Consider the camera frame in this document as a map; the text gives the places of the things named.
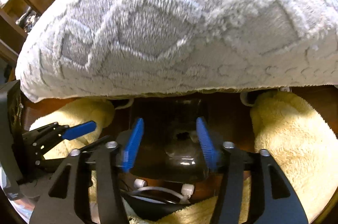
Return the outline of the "yellow fluffy slipper left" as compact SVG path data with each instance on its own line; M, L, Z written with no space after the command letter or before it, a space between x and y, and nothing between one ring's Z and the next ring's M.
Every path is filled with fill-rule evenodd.
M91 120L96 122L97 127L93 132L71 141L64 140L44 155L45 159L64 158L73 149L80 149L97 141L102 129L112 123L114 114L114 106L108 100L81 98L66 104L49 115L38 118L30 126L30 129L33 130L53 122L71 127Z

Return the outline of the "yellow fluffy slipper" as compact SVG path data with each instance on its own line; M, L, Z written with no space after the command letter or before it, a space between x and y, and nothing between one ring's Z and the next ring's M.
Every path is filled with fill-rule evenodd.
M64 158L73 149L80 149L97 141L102 129L112 123L114 114L114 106L108 100L81 98L66 104L49 115L38 118L30 126L30 129L33 130L53 122L71 127L91 120L96 122L97 127L93 132L71 141L64 140L44 155L45 159Z
M337 189L337 137L321 115L291 92L260 95L250 111L254 149L267 149L313 222Z

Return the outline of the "yellow fluffy slipper right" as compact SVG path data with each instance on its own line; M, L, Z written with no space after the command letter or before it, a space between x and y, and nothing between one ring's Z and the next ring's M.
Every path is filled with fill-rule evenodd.
M267 149L313 222L337 189L337 137L321 115L291 92L260 95L250 111L254 149Z

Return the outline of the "grey textured plush blanket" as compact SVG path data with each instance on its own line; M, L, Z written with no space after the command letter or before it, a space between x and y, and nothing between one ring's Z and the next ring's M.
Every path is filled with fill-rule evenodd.
M32 102L337 83L337 0L55 0L15 76Z

